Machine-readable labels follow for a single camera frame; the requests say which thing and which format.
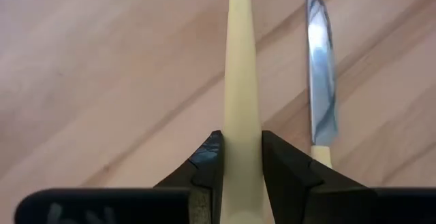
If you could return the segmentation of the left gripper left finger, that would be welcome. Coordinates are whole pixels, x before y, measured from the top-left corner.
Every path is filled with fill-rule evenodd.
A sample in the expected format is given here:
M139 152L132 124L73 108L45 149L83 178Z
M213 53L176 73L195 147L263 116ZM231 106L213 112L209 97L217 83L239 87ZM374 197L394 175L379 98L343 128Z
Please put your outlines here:
M23 198L15 224L212 223L221 220L223 135L212 132L154 187L51 188Z

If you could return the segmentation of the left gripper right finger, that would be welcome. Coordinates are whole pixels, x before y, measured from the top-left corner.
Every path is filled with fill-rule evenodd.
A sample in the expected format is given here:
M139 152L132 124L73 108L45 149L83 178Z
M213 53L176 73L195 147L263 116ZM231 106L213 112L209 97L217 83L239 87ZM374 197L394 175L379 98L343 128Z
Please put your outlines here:
M434 223L435 188L366 187L262 133L263 174L276 223Z

